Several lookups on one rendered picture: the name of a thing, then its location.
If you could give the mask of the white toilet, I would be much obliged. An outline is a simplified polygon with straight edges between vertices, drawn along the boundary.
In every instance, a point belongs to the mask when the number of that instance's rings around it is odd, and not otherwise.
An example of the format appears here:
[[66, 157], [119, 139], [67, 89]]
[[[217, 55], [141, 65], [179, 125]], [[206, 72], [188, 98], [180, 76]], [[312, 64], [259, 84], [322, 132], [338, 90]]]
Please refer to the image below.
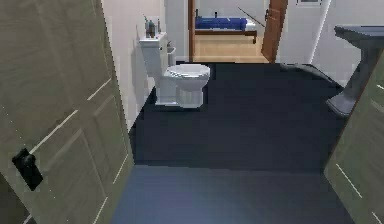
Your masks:
[[168, 65], [166, 32], [154, 38], [139, 40], [145, 67], [155, 81], [156, 105], [199, 108], [203, 105], [203, 88], [207, 85], [211, 69], [199, 63]]

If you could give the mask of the small white bin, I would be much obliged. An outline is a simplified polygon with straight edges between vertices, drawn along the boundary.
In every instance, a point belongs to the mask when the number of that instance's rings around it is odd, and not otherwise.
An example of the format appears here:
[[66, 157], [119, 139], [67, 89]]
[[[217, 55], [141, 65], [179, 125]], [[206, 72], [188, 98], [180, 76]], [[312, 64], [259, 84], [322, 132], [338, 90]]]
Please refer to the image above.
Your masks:
[[168, 65], [174, 66], [176, 64], [176, 48], [172, 45], [171, 42], [167, 43], [167, 56]]

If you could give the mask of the bed with blue cover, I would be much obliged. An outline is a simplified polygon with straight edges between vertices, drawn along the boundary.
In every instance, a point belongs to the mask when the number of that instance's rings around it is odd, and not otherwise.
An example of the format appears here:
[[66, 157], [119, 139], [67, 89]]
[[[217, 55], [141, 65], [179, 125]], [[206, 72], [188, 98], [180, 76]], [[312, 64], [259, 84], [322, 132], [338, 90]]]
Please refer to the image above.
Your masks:
[[253, 43], [257, 40], [257, 29], [255, 23], [244, 17], [203, 17], [195, 16], [196, 30], [213, 30], [214, 32], [234, 32], [236, 35], [252, 36]]

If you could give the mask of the dark bottle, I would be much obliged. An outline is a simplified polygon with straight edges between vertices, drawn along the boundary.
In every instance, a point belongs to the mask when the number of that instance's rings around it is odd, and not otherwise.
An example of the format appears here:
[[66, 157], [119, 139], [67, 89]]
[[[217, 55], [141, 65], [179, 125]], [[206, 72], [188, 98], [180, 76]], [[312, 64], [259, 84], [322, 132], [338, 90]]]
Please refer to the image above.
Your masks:
[[146, 37], [154, 38], [155, 37], [155, 24], [152, 20], [148, 20], [147, 17], [145, 19], [145, 28], [146, 28]]

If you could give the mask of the brown wooden room door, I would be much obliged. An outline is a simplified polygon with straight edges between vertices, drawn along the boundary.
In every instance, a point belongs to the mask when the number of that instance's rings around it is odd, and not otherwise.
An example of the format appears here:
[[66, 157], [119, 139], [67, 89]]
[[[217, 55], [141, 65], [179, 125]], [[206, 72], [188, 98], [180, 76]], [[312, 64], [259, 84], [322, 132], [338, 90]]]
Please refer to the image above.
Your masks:
[[276, 61], [288, 0], [270, 0], [261, 53], [269, 63]]

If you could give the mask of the grey pedestal sink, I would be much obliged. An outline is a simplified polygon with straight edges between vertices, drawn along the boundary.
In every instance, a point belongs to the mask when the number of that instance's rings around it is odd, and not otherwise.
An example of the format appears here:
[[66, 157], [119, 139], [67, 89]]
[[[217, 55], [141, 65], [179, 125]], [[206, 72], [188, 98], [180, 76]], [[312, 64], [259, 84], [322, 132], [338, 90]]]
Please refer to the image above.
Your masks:
[[360, 62], [344, 89], [326, 101], [336, 114], [348, 117], [384, 51], [384, 25], [336, 25], [334, 31], [361, 52]]

